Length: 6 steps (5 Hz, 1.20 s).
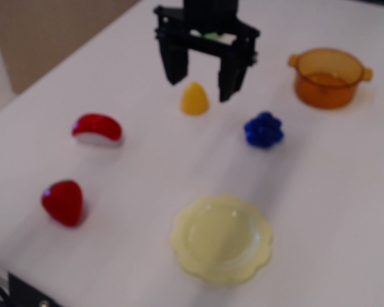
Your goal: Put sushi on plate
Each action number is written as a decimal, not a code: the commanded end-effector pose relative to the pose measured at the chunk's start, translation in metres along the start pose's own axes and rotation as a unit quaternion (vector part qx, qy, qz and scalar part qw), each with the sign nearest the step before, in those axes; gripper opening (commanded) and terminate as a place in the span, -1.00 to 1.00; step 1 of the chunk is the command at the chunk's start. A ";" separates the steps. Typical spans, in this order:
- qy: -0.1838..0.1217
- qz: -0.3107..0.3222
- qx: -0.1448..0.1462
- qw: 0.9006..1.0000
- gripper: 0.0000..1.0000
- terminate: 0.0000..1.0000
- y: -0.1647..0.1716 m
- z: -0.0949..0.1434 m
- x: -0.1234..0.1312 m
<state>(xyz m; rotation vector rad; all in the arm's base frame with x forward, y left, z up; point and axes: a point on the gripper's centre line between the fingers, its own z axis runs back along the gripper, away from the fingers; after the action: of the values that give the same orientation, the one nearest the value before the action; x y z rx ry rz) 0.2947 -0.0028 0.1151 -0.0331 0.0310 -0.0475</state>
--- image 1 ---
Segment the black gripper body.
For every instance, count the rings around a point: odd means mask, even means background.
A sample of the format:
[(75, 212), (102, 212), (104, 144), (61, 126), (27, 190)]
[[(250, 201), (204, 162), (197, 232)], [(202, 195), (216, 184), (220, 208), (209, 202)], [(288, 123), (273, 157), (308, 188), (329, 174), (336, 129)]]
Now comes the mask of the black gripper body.
[[(193, 49), (222, 57), (226, 52), (234, 52), (244, 59), (254, 59), (255, 41), (259, 30), (237, 18), (238, 1), (183, 1), (182, 7), (157, 6), (154, 13), (158, 18), (157, 39), (164, 59), (183, 56)], [(221, 43), (205, 42), (191, 35), (196, 31), (202, 36), (209, 33), (235, 36), (226, 47)]]

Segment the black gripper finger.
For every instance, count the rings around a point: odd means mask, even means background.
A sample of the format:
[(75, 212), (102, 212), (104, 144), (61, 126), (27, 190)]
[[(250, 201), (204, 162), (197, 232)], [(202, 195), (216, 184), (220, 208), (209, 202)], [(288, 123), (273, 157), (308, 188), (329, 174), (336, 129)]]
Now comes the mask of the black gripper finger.
[(188, 74), (188, 49), (167, 40), (160, 40), (159, 48), (166, 78), (175, 85)]
[(253, 57), (221, 57), (220, 71), (218, 73), (220, 102), (228, 101), (235, 92), (241, 89), (246, 71), (254, 63)]

